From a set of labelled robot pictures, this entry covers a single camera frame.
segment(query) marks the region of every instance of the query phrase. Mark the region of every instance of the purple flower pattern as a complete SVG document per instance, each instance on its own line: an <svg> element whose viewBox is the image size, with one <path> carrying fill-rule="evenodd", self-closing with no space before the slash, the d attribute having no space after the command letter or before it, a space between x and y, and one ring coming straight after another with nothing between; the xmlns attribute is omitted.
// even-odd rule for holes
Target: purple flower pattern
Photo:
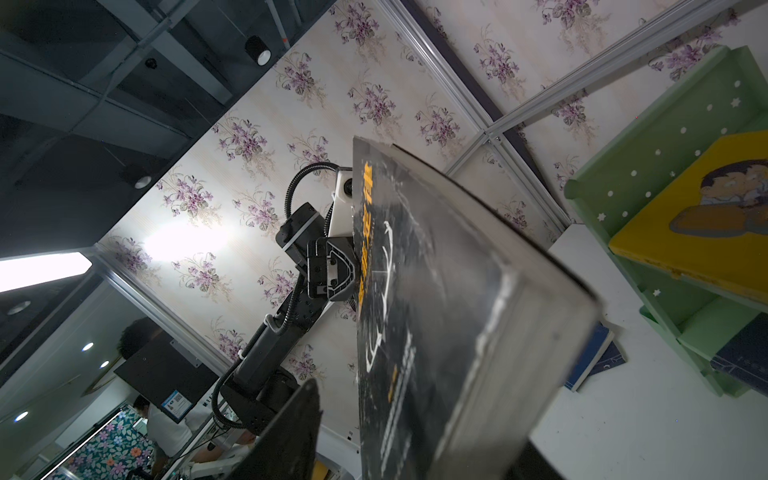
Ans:
<svg viewBox="0 0 768 480"><path fill-rule="evenodd" d="M587 118L584 103L581 101L582 98L586 97L587 91L582 89L558 103L551 113L555 117L563 119L565 130L571 132L574 140L582 137L589 145L597 134L597 127L592 124L592 119Z"/></svg>
<svg viewBox="0 0 768 480"><path fill-rule="evenodd" d="M148 463L154 448L131 426L139 419L137 413L124 407L125 415L117 416L88 443L67 460L66 469L53 471L45 480L69 480L69 477L121 480L126 472Z"/></svg>
<svg viewBox="0 0 768 480"><path fill-rule="evenodd" d="M191 258L185 257L178 262L171 262L171 265L181 275L180 286L197 289L215 303L218 303L219 295L223 295L229 302L232 293L230 281L216 272L215 259L216 256L211 252L195 253Z"/></svg>
<svg viewBox="0 0 768 480"><path fill-rule="evenodd" d="M185 175L173 168L155 184L155 187L163 192L164 206L170 208L174 217L185 212L190 223L194 225L221 225L221 217L218 214L221 206L211 203L214 196L205 189L204 184L203 180L198 180L194 175Z"/></svg>
<svg viewBox="0 0 768 480"><path fill-rule="evenodd" d="M373 121L373 130L380 138L395 140L396 132L399 134L402 131L399 123L402 115L394 115L396 105L389 98L389 90L367 81L367 76L368 71L365 70L358 78L358 86L347 92L353 100L353 111L360 124Z"/></svg>
<svg viewBox="0 0 768 480"><path fill-rule="evenodd" d="M150 266L152 257L144 251L141 242L130 237L115 235L109 237L107 248L114 252L114 257L118 259L118 262L122 263L136 278L144 283L160 286L160 277L157 275L160 267Z"/></svg>
<svg viewBox="0 0 768 480"><path fill-rule="evenodd" d="M296 284L296 274L292 270L283 270L277 267L279 257L274 258L269 265L270 272L259 277L257 282L264 285L264 298L273 308L283 303Z"/></svg>
<svg viewBox="0 0 768 480"><path fill-rule="evenodd" d="M341 42L354 40L359 55L381 63L379 59L386 55L382 42L385 37L376 33L379 23L373 18L371 9L362 2L339 0L329 11L337 18L336 31L341 35Z"/></svg>
<svg viewBox="0 0 768 480"><path fill-rule="evenodd" d="M296 169L300 170L311 164L329 161L326 145L328 145L328 139L322 135L315 135L313 128L307 138L294 137L293 143L288 144L287 147L296 160ZM315 170L312 173L327 187L331 187L336 182L336 175L330 170Z"/></svg>
<svg viewBox="0 0 768 480"><path fill-rule="evenodd" d="M656 71L669 70L672 81L680 80L687 71L710 52L719 46L723 39L725 27L737 25L741 19L732 8L721 12L718 16L704 25L699 25L675 37L660 47L664 53L655 55L648 61L648 66Z"/></svg>
<svg viewBox="0 0 768 480"><path fill-rule="evenodd" d="M309 54L292 51L280 60L280 68L275 65L277 70L275 85L299 95L299 100L309 108L312 108L312 102L315 100L320 103L321 108L324 108L326 92L322 84L312 76L311 61L312 57Z"/></svg>
<svg viewBox="0 0 768 480"><path fill-rule="evenodd" d="M275 194L270 191L255 190L251 194L241 194L232 200L240 212L240 225L258 227L265 237L274 237L280 228L280 219L272 205Z"/></svg>
<svg viewBox="0 0 768 480"><path fill-rule="evenodd" d="M495 78L498 81L507 98L514 97L517 101L523 101L525 79L517 75L520 68L512 61L512 51L501 42L490 39L490 34L491 24L488 24L480 31L482 43L475 44L474 50L480 58L480 69L488 80Z"/></svg>
<svg viewBox="0 0 768 480"><path fill-rule="evenodd" d="M457 131L461 128L454 119L454 114L448 108L435 105L433 93L427 97L426 108L416 112L415 119L421 124L419 133L427 145L440 145L442 156L448 160L454 157L462 147L462 138Z"/></svg>
<svg viewBox="0 0 768 480"><path fill-rule="evenodd" d="M352 310L352 306L349 305L349 302L342 302L341 307L339 307L339 317L344 320L357 322L357 312Z"/></svg>
<svg viewBox="0 0 768 480"><path fill-rule="evenodd" d="M592 11L598 0L536 0L541 9L544 25L560 19L559 38L569 53L574 52L574 43L589 56L597 54L605 45L605 32L601 27L611 16L604 17Z"/></svg>
<svg viewBox="0 0 768 480"><path fill-rule="evenodd" d="M322 382L326 378L325 369L318 367L315 359L312 357L313 350L314 348L309 343L305 345L299 344L288 355L286 369L294 374L300 382L308 379L316 379L318 382Z"/></svg>
<svg viewBox="0 0 768 480"><path fill-rule="evenodd" d="M432 23L432 26L435 27L435 30L440 34L441 37L445 41L447 41L451 46L454 46L453 38L451 38L450 35L448 35L448 32L445 31L445 26L442 24L442 20L440 17L442 17L442 12L439 8L429 6L424 9L425 13L427 14L427 18L429 18L429 21Z"/></svg>
<svg viewBox="0 0 768 480"><path fill-rule="evenodd" d="M554 169L555 173L557 174L558 187L560 187L560 191L563 191L565 188L565 183L568 182L568 180L574 176L576 170L578 170L579 167L576 164L577 159L578 156L568 155L565 158L565 162L554 163Z"/></svg>
<svg viewBox="0 0 768 480"><path fill-rule="evenodd" d="M266 138L259 134L260 128L250 120L227 115L210 129L219 135L219 148L227 152L228 160L240 157L243 169L252 178L269 178L270 171L275 169L272 160L275 152L267 150Z"/></svg>
<svg viewBox="0 0 768 480"><path fill-rule="evenodd" d="M395 32L395 37L397 42L402 46L400 49L400 58L406 61L413 62L419 66L419 71L422 73L426 73L427 69L424 66L424 62L422 59L413 51L413 48L410 47L410 45L407 45L403 40L402 36Z"/></svg>
<svg viewBox="0 0 768 480"><path fill-rule="evenodd" d="M221 317L211 320L210 331L213 337L208 336L218 349L233 362L237 360L237 353L245 347L247 341L243 334L235 329L227 329L223 326Z"/></svg>
<svg viewBox="0 0 768 480"><path fill-rule="evenodd" d="M525 219L526 207L527 205L522 200L510 200L506 204L499 204L496 211L518 230L529 233L528 221Z"/></svg>

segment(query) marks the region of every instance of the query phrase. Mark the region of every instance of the ceiling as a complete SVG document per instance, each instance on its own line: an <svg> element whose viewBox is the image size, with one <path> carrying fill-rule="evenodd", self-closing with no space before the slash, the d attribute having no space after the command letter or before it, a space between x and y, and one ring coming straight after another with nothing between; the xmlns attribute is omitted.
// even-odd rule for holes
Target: ceiling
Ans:
<svg viewBox="0 0 768 480"><path fill-rule="evenodd" d="M331 3L276 1L289 42ZM95 243L285 51L263 0L0 2L0 258Z"/></svg>
<svg viewBox="0 0 768 480"><path fill-rule="evenodd" d="M36 454L29 451L33 445L99 395L81 396L101 374L100 364L117 357L123 328L142 316L102 283L0 388L0 478L10 478ZM28 416L14 423L24 411Z"/></svg>

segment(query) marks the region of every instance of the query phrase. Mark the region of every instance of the recessed light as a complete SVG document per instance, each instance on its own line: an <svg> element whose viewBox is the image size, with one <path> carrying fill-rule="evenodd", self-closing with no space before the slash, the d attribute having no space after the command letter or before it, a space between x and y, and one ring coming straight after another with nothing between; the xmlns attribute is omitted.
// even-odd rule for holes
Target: recessed light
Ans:
<svg viewBox="0 0 768 480"><path fill-rule="evenodd" d="M15 315L16 313L19 313L19 312L21 312L23 309L27 308L27 307L28 307L28 306L30 306L31 304L32 304L32 302L31 302L30 300L24 300L23 302L20 302L20 303L16 303L16 304L15 304L14 306L12 306L12 307L11 307L11 309L10 309L8 312L6 312L5 314L6 314L6 315L9 315L9 316L10 316L10 315Z"/></svg>
<svg viewBox="0 0 768 480"><path fill-rule="evenodd" d="M136 183L134 184L134 188L136 190L141 190L142 188L149 185L151 181L152 181L152 177L150 177L149 175L146 175L136 181Z"/></svg>

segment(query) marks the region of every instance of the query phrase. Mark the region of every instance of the black panel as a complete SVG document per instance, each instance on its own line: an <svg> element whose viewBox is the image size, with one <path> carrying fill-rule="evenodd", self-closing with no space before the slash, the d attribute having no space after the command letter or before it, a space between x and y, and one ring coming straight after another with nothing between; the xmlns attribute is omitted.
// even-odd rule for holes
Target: black panel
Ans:
<svg viewBox="0 0 768 480"><path fill-rule="evenodd" d="M162 332L114 371L163 411L163 402L174 391L194 405L219 379L204 364L197 367L191 364L170 344L172 340L170 335ZM183 417L169 415L176 423Z"/></svg>

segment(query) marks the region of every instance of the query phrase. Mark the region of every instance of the black cable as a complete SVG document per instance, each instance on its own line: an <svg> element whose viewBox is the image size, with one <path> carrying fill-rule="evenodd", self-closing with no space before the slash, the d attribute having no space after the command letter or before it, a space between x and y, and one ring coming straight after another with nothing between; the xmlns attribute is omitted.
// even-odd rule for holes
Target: black cable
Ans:
<svg viewBox="0 0 768 480"><path fill-rule="evenodd" d="M317 162L316 164L307 165L306 167L299 170L299 173L297 173L296 176L293 177L293 180L290 181L288 190L286 190L286 219L288 219L292 213L291 203L293 202L293 192L296 191L296 187L299 185L299 182L302 178L316 170L331 170L338 173L339 165L332 164L331 162Z"/></svg>
<svg viewBox="0 0 768 480"><path fill-rule="evenodd" d="M323 232L326 237L328 237L328 232L331 230L331 215L333 215L333 204L331 204L331 208L328 209L328 213L326 214L326 224L323 227Z"/></svg>
<svg viewBox="0 0 768 480"><path fill-rule="evenodd" d="M304 278L304 275L299 273L299 278L296 279L296 286L293 288L293 292L290 293L290 301L288 302L288 310L286 311L285 316L283 317L283 323L280 325L280 328L273 331L277 335L283 335L287 330L288 327L293 325L293 314L296 311L296 305L299 303L299 297L301 296L302 290L304 290L306 279Z"/></svg>
<svg viewBox="0 0 768 480"><path fill-rule="evenodd" d="M243 349L242 357L245 358L248 355L248 352L253 348L254 345L256 345L256 341L259 339L263 331L266 329L265 324L259 325L259 328L256 330L256 333L253 335L253 337L250 339L248 344ZM232 363L232 366L227 370L226 373L224 373L221 378L216 382L216 386L214 387L214 392L211 395L213 397L213 402L210 404L210 409L214 412L214 418L218 420L222 425L225 425L231 429L247 429L245 424L240 422L234 422L232 420L229 420L227 417L224 416L224 414L221 412L221 409L219 407L219 393L221 393L221 387L224 385L224 383L227 381L227 379L230 378L230 376L234 373L234 371L237 369L238 366L243 362L243 359L238 356L237 360L235 360Z"/></svg>

